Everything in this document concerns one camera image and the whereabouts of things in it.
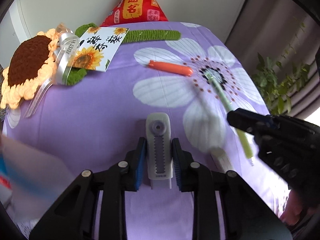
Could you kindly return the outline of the right hand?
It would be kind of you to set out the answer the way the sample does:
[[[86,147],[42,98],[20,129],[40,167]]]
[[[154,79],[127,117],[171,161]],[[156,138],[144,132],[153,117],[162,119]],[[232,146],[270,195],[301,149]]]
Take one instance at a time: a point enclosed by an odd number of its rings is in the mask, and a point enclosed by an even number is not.
[[[295,191],[291,190],[287,199],[285,210],[280,216],[280,220],[288,226],[296,225],[302,217],[303,211],[308,207],[307,214],[313,215],[319,204],[316,206],[307,206],[300,195]]]

